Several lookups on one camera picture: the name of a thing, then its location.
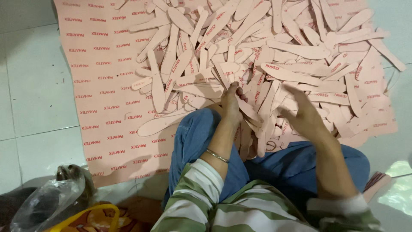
person's left hand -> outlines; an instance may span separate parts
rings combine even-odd
[[[247,102],[247,98],[242,94],[243,90],[239,87],[239,82],[233,82],[227,91],[224,91],[220,100],[222,102],[223,115],[222,119],[232,121],[236,126],[242,121],[243,116],[239,111],[239,104],[235,94],[238,94],[240,99]]]

blue jeans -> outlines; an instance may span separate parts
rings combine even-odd
[[[164,205],[173,194],[186,164],[195,162],[206,151],[219,122],[219,113],[208,108],[196,110],[180,122],[175,135],[169,188]],[[353,182],[363,192],[370,171],[368,159],[362,152],[345,145],[342,145],[342,153]],[[286,149],[267,152],[264,158],[255,158],[245,163],[233,145],[219,200],[230,197],[252,180],[263,180],[276,187],[304,211],[307,200],[316,197],[317,193],[315,165],[315,148],[306,141],[292,142]]]

knee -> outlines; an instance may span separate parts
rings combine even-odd
[[[195,127],[215,127],[220,122],[220,115],[217,111],[203,108],[188,114],[181,122],[179,127],[185,127],[187,130]]]
[[[362,153],[361,151],[346,146],[346,145],[341,145],[342,146],[342,153],[343,156],[345,158],[345,161],[347,164],[350,163],[350,166],[348,165],[348,168],[360,168],[363,170],[363,172],[366,175],[369,175],[369,171],[370,171],[370,164],[369,164],[369,160],[366,157],[366,155],[364,155],[364,153]]]

striped shirt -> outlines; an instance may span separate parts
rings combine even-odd
[[[205,161],[187,164],[152,231],[383,231],[361,194],[344,201],[310,199],[307,213],[315,228],[281,192],[263,181],[254,180],[218,203],[223,185]]]

hand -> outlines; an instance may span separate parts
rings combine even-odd
[[[295,97],[299,107],[296,116],[293,116],[285,108],[280,107],[282,115],[289,120],[292,127],[314,144],[321,142],[326,137],[332,136],[307,96],[294,87],[284,85],[284,88]]]
[[[237,126],[243,119],[242,113],[239,111],[239,104],[235,93],[237,93],[242,100],[247,100],[246,96],[242,94],[242,89],[239,87],[238,82],[233,82],[227,91],[224,91],[220,100],[222,102],[223,115],[222,120],[228,120],[233,122],[234,126]]]

